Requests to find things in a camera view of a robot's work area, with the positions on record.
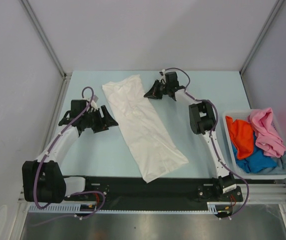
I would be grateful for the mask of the white t shirt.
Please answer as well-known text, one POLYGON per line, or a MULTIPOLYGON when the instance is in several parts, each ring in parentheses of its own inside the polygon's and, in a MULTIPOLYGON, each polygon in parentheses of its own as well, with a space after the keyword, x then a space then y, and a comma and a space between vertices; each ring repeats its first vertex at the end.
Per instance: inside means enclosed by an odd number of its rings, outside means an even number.
POLYGON ((187 164, 150 101, 139 75, 108 82, 102 90, 146 183, 187 164))

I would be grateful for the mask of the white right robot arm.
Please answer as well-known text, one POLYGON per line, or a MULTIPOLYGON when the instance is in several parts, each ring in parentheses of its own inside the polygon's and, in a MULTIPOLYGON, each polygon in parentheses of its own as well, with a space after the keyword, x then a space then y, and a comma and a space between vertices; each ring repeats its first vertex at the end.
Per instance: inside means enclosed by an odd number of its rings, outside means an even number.
POLYGON ((217 140, 218 111, 210 100, 193 97, 187 91, 187 86, 179 83, 177 70, 176 67, 162 70, 160 79, 155 80, 144 97, 160 100, 163 96, 169 96, 188 106, 190 128, 203 140, 210 155, 208 166, 213 173, 213 194, 218 200, 224 201, 233 194, 237 184, 233 173, 226 166, 217 140))

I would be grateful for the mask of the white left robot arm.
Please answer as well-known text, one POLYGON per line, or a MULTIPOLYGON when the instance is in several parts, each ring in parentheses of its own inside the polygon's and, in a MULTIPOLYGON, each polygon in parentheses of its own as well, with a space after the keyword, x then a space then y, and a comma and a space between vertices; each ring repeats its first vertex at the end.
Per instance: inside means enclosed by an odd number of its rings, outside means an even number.
POLYGON ((117 125, 105 105, 97 107, 94 101, 72 100, 70 110, 58 123, 57 135, 35 160, 26 161, 22 166, 25 200, 35 204, 58 204, 73 194, 83 200, 89 199, 93 187, 82 176, 64 176, 62 162, 86 129, 96 134, 117 125))

